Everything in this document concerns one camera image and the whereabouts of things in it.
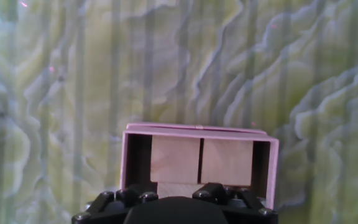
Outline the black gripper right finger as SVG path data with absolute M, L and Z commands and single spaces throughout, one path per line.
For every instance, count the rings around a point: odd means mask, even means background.
M 248 188 L 225 187 L 219 183 L 207 183 L 193 192 L 193 199 L 203 200 L 215 205 L 242 208 L 259 215 L 265 215 L 265 206 L 258 196 Z

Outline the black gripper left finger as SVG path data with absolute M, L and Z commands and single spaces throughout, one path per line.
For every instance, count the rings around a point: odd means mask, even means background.
M 90 214 L 120 211 L 131 208 L 151 195 L 158 198 L 156 186 L 129 186 L 117 191 L 104 191 L 93 201 L 87 203 L 86 212 Z

